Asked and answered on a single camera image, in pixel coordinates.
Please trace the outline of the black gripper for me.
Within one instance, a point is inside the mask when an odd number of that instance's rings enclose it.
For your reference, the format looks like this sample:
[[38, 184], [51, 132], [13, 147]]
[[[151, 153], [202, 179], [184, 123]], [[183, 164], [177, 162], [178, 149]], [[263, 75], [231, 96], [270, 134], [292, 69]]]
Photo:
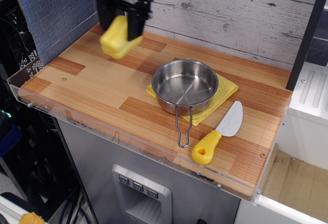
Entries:
[[153, 0], [96, 0], [102, 29], [108, 29], [113, 20], [123, 11], [112, 6], [126, 6], [128, 17], [128, 41], [142, 36], [146, 20], [150, 18]]

